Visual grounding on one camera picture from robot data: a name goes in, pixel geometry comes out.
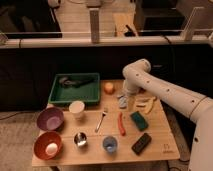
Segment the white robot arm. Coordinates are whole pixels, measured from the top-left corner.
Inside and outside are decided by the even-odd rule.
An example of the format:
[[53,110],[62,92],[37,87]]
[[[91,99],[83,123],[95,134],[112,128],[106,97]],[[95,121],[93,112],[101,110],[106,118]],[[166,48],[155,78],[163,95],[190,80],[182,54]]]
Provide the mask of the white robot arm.
[[143,88],[195,123],[188,171],[213,171],[213,99],[154,77],[150,70],[146,59],[126,65],[123,92],[136,95]]

